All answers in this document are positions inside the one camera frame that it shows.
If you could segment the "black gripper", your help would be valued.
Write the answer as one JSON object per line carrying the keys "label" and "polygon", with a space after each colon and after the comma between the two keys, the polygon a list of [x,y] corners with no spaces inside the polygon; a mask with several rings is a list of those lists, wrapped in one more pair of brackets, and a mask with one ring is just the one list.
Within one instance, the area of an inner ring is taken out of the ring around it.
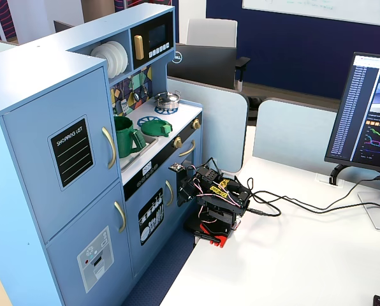
{"label": "black gripper", "polygon": [[208,166],[201,166],[180,181],[177,192],[177,206],[193,200],[199,194],[205,194],[212,185],[218,183],[218,172]]}

